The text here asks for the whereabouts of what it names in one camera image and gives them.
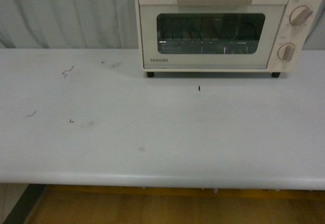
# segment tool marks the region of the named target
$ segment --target white curtain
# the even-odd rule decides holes
[[[305,47],[325,49],[325,17]],[[0,0],[0,48],[137,48],[134,0]]]

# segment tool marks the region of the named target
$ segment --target dial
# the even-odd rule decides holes
[[[278,51],[278,57],[284,61],[291,61],[291,59],[293,58],[295,49],[296,49],[296,47],[294,46],[294,44],[288,43],[288,44],[282,45]]]
[[[308,6],[299,6],[290,15],[290,23],[292,26],[300,26],[310,16],[313,11]]]

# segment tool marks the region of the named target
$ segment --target glass window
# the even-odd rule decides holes
[[[161,54],[253,54],[261,37],[262,13],[159,14]]]

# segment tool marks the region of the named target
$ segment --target floor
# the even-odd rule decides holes
[[[53,185],[25,223],[320,224],[325,192]]]

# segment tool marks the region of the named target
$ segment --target toaster oven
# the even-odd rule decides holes
[[[135,0],[142,67],[268,72],[295,66],[323,0]]]

